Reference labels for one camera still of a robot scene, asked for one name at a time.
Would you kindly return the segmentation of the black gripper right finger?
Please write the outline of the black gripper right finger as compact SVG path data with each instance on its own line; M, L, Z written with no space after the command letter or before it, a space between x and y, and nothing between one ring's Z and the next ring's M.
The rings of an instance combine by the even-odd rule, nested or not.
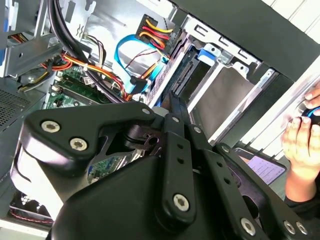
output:
M314 233L284 201L224 143L211 146L191 124L185 101L177 110L185 124L195 163L215 188L224 240L312 240Z

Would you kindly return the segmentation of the person's hand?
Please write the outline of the person's hand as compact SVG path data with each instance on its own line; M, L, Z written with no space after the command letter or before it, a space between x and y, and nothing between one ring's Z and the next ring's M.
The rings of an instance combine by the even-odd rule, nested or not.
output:
M290 169L305 178L315 178L320 172L320 126L310 116L293 118L287 125L282 147L290 161Z

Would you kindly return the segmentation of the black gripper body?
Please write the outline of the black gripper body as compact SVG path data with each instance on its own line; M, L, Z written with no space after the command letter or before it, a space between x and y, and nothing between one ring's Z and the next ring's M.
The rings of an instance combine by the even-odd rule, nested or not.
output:
M138 160L70 197L51 229L53 240L235 240L217 194L207 177L192 172L196 219L168 231L156 218L163 164L157 157Z

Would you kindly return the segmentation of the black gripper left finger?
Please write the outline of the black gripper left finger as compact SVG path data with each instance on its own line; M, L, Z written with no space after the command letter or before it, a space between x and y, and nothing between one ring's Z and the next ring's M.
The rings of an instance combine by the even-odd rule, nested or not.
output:
M56 221L77 192L138 160L156 157L163 174L155 215L166 225L189 225L196 210L185 133L178 111L161 116L137 101L38 110L22 123L10 177Z

